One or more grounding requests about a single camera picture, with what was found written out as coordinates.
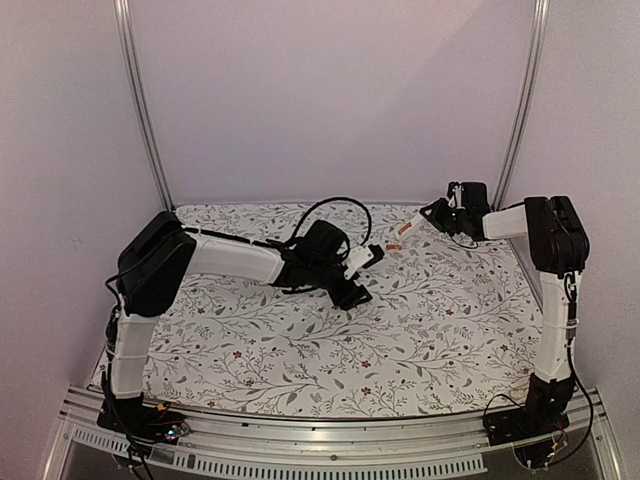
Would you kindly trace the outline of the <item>white remote control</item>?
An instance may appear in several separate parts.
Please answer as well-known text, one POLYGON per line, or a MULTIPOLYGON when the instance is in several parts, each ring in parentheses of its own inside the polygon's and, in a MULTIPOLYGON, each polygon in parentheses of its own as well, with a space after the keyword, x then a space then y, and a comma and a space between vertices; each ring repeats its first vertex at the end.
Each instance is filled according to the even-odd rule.
POLYGON ((397 240, 400 243, 403 243, 411 235, 417 233, 425 222, 425 216, 420 211, 418 211, 410 220, 401 225, 396 231, 397 240))

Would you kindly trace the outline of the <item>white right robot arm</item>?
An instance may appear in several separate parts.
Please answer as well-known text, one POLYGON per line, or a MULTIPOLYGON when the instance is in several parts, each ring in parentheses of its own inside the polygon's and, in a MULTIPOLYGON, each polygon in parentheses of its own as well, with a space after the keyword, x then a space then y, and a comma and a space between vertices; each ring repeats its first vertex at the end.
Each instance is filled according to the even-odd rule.
POLYGON ((574 381, 572 344, 578 326, 581 277, 590 253, 589 239, 566 196, 530 196, 499 211, 480 182, 452 182, 447 196, 419 210, 438 231, 463 234, 476 242, 525 237, 542 286, 540 349, 533 380, 543 384, 574 381))

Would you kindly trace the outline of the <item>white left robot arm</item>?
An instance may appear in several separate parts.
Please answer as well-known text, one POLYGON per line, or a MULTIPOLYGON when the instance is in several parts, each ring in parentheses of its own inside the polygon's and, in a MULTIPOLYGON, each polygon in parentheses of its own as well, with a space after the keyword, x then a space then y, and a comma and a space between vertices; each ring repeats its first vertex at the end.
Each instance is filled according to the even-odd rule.
POLYGON ((383 256, 380 246, 354 246, 341 229, 324 220, 284 242, 256 242, 187 227, 174 213, 160 212, 119 255, 117 273, 105 282, 115 298, 104 377, 105 391, 115 398, 108 410, 111 419, 128 434, 148 426, 146 408, 133 399, 142 393, 155 326, 173 305, 185 276, 241 278, 288 294, 319 289, 334 306, 350 310, 371 300, 358 277, 383 256))

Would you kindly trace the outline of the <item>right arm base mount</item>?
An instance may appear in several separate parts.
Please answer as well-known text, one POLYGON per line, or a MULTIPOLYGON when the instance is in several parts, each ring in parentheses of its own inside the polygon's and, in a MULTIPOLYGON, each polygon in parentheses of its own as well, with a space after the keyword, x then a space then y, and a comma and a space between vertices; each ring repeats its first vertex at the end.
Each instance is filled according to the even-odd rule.
POLYGON ((532 374, 523 406, 483 413, 482 423, 489 444, 503 445, 556 432, 562 433, 569 426, 566 409, 575 386, 572 374, 564 380, 550 382, 532 374))

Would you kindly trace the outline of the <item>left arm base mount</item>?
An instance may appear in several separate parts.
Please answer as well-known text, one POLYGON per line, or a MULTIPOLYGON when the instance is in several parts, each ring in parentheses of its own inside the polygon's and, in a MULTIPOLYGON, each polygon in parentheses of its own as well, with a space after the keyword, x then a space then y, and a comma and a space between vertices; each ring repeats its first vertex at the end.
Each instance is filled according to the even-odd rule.
POLYGON ((144 404, 144 395, 118 399, 111 390, 109 372, 101 375, 104 396, 97 425, 133 440, 133 447, 155 444, 176 445, 190 432, 186 417, 174 411, 170 402, 144 404))

